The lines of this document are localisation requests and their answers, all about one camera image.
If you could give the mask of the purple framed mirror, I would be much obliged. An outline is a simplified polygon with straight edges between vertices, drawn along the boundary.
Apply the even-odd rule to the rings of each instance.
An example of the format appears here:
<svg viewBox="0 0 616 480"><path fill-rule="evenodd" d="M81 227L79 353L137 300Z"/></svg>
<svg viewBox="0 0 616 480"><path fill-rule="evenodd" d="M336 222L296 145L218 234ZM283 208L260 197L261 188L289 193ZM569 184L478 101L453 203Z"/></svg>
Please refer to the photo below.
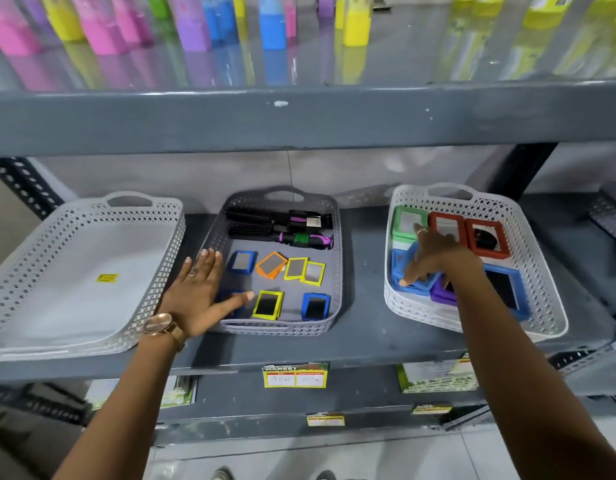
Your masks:
<svg viewBox="0 0 616 480"><path fill-rule="evenodd" d="M457 306L454 287L445 274L440 274L435 280L430 291L430 298L435 303L454 307Z"/></svg>

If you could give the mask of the green and white shelf card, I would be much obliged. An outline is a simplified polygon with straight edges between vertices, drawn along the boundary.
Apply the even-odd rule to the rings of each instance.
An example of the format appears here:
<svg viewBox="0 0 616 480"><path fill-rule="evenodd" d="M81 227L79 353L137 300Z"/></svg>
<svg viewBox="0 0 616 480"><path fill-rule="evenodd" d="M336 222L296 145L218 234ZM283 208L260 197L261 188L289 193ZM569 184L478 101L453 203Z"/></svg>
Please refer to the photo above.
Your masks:
<svg viewBox="0 0 616 480"><path fill-rule="evenodd" d="M119 379L95 379L90 383L85 400L93 411L101 409L115 389ZM170 376L167 379L160 408L173 408L192 404L197 391L196 376Z"/></svg>
<svg viewBox="0 0 616 480"><path fill-rule="evenodd" d="M456 360L397 364L395 370L405 394L470 392L479 388L467 354Z"/></svg>

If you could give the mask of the white perforated basket with mirrors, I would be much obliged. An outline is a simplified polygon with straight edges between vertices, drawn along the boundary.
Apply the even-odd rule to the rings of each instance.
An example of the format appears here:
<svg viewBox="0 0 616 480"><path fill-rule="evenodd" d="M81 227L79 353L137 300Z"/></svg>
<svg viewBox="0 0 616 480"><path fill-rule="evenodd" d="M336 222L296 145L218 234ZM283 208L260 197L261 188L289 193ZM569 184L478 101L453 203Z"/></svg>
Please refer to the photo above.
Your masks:
<svg viewBox="0 0 616 480"><path fill-rule="evenodd" d="M384 247L384 300L392 312L412 321L458 333L463 331L455 306L435 303L392 285L390 265L395 246L391 230L400 206L502 224L511 255L502 260L503 266L495 267L497 271L516 271L520 277L519 306L529 314L527 320L521 321L522 329L533 342L561 337L567 332L568 318L555 282L519 204L502 195L478 192L459 184L399 185L394 189Z"/></svg>

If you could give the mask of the row of colourful boxed products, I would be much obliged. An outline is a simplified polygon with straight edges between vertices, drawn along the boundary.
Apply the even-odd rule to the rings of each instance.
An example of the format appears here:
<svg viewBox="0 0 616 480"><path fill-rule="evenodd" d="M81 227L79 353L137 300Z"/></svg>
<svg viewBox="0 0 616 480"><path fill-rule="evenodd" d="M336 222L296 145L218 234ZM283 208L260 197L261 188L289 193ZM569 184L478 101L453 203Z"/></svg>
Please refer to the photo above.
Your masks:
<svg viewBox="0 0 616 480"><path fill-rule="evenodd" d="M137 0L22 0L41 28L63 43L87 41L95 55L122 55L154 43L147 15ZM246 0L147 0L156 22L173 32L184 52L204 53L237 34ZM374 0L317 0L317 14L344 31L344 44L368 44ZM41 44L16 0L0 0L0 50L11 57L40 53Z"/></svg>

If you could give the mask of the small blue framed mirror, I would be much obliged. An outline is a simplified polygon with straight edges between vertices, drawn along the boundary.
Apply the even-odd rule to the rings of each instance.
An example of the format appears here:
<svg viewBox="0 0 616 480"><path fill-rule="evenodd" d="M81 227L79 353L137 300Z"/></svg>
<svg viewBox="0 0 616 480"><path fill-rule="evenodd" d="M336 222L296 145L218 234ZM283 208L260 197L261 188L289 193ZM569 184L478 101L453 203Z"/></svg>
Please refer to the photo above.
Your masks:
<svg viewBox="0 0 616 480"><path fill-rule="evenodd" d="M257 261L257 252L252 250L236 250L227 264L227 271L234 274L250 275Z"/></svg>
<svg viewBox="0 0 616 480"><path fill-rule="evenodd" d="M215 298L215 303L221 303L223 301L226 301L227 299L232 298L232 296L238 295L245 292L244 290L235 290L235 289L229 289L229 290L219 290L219 292L216 295ZM241 315L243 314L245 310L244 306L241 306L240 308L237 308L233 311L230 312L230 314L227 314L224 316L224 319L238 319L241 317Z"/></svg>
<svg viewBox="0 0 616 480"><path fill-rule="evenodd" d="M322 321L329 315L330 296L321 293L304 293L302 299L302 321Z"/></svg>

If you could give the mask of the green framed mirror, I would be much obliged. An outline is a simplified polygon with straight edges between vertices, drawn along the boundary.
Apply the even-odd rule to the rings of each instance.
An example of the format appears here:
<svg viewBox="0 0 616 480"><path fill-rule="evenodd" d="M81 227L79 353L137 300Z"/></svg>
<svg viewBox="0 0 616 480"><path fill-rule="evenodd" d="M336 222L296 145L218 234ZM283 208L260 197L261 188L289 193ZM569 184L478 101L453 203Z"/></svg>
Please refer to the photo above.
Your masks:
<svg viewBox="0 0 616 480"><path fill-rule="evenodd" d="M429 213L405 205L395 207L392 217L391 236L393 241L411 244L418 240L415 225L427 228Z"/></svg>

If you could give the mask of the medium blue framed mirror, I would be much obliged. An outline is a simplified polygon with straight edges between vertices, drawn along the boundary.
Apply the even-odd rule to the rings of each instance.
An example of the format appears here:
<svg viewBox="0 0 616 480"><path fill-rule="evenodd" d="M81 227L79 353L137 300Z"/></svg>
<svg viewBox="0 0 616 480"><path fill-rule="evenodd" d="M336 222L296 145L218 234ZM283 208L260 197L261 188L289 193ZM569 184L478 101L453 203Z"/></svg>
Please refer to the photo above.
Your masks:
<svg viewBox="0 0 616 480"><path fill-rule="evenodd" d="M395 267L395 263L398 263L400 261L401 255L404 253L404 251L406 250L399 250L399 249L393 249L391 251L391 256L390 256L390 269L389 269L389 274L388 274L388 282L390 283L390 286L392 287L393 290L398 291L398 292L404 292L407 294L412 294L412 295L417 295L417 296L421 296L418 294L415 294L413 292L407 292L405 291L402 287L400 287L399 283L394 276L394 267Z"/></svg>
<svg viewBox="0 0 616 480"><path fill-rule="evenodd" d="M400 261L395 263L394 267L394 276L395 279L400 282L405 278L406 268L409 266L409 263L413 261L416 256L416 252L418 251L419 244L417 241L411 244L408 250L404 251L401 255ZM421 296L428 296L436 282L438 282L441 277L441 273L431 273L428 274L424 281L416 280L412 284L404 287L399 285L407 292L413 292L415 294Z"/></svg>

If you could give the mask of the black hairbrush with green band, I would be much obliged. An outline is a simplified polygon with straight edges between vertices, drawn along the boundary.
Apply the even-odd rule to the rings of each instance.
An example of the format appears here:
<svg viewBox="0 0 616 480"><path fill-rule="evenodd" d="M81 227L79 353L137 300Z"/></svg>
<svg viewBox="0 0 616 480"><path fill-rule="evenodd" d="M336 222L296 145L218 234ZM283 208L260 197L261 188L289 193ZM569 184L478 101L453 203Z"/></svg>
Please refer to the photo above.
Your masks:
<svg viewBox="0 0 616 480"><path fill-rule="evenodd" d="M267 223L229 223L227 235L233 240L275 242L295 248L330 250L333 248L331 237L319 233L277 231Z"/></svg>

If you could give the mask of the yellow shelf price label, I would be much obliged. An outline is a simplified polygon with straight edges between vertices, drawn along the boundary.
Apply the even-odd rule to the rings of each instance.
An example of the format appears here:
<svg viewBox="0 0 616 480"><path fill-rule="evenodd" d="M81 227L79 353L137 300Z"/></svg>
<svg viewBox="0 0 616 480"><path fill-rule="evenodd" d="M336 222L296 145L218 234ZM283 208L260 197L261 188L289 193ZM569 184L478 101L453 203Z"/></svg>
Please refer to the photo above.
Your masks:
<svg viewBox="0 0 616 480"><path fill-rule="evenodd" d="M266 365L262 372L264 388L326 388L329 363Z"/></svg>

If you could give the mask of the small yellow framed mirror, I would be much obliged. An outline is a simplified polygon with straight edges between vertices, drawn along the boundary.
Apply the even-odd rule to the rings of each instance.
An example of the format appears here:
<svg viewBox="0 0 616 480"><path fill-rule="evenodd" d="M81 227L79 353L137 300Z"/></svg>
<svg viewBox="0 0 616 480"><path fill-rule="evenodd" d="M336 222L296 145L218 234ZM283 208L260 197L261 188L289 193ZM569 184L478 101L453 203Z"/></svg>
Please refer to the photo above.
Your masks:
<svg viewBox="0 0 616 480"><path fill-rule="evenodd" d="M284 293L278 290L261 290L257 296L252 317L276 321L280 317Z"/></svg>
<svg viewBox="0 0 616 480"><path fill-rule="evenodd" d="M304 280L305 274L307 271L308 262L309 262L308 257L289 258L285 266L284 280L285 281Z"/></svg>
<svg viewBox="0 0 616 480"><path fill-rule="evenodd" d="M326 264L308 260L300 282L320 287L325 273Z"/></svg>

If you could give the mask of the small orange framed mirror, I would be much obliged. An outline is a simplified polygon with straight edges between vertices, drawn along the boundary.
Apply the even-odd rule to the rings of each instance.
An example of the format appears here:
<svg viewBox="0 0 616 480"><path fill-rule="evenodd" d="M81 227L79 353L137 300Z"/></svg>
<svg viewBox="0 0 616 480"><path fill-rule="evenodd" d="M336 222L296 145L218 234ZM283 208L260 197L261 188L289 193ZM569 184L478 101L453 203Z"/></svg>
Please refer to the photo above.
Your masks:
<svg viewBox="0 0 616 480"><path fill-rule="evenodd" d="M261 261L256 263L255 271L264 278L274 280L287 263L288 258L277 251L273 251Z"/></svg>

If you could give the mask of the person's left forearm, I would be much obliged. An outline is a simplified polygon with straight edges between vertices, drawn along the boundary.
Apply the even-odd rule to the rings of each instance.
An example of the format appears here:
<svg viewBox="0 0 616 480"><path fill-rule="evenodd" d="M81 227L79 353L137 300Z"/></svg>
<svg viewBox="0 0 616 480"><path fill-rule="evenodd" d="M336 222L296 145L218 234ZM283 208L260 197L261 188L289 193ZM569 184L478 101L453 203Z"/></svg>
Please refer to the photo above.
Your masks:
<svg viewBox="0 0 616 480"><path fill-rule="evenodd" d="M175 322L139 341L115 389L53 480L143 479L170 368L185 341Z"/></svg>

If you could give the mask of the person's right hand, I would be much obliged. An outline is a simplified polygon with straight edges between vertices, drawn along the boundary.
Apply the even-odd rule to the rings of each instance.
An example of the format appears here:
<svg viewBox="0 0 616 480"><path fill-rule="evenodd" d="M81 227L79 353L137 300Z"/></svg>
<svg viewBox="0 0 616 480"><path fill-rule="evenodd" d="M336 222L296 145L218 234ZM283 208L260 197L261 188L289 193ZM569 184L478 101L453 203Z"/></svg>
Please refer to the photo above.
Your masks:
<svg viewBox="0 0 616 480"><path fill-rule="evenodd" d="M450 235L415 225L418 251L400 285L406 287L428 274L441 273L452 282L458 301L463 298L496 297L483 269L482 260Z"/></svg>

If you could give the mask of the black hairbrush with purple band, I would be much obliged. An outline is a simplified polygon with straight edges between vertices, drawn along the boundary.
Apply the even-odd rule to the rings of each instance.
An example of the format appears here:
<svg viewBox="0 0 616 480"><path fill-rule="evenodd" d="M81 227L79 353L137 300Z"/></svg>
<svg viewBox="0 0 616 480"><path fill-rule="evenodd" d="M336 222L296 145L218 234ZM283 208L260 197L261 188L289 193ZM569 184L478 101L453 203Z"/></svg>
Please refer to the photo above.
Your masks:
<svg viewBox="0 0 616 480"><path fill-rule="evenodd" d="M259 223L281 226L288 231L333 230L332 214L321 214L310 210L290 209L276 211L252 207L230 206L224 209L224 215L233 222Z"/></svg>

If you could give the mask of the person's left hand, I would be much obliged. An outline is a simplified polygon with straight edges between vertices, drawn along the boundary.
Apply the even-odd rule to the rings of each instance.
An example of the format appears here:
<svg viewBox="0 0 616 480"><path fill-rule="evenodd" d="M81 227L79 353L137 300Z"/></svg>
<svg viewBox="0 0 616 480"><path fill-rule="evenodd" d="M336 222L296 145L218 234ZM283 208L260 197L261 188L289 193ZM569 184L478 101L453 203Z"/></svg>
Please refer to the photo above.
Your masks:
<svg viewBox="0 0 616 480"><path fill-rule="evenodd" d="M198 284L198 258L195 262L186 258L178 276L184 283L178 301L168 301L168 290L163 294L156 314L174 314L188 338L198 337L215 326L236 304L235 301L215 303L218 287L224 272L224 256L213 250L213 273L204 284Z"/></svg>

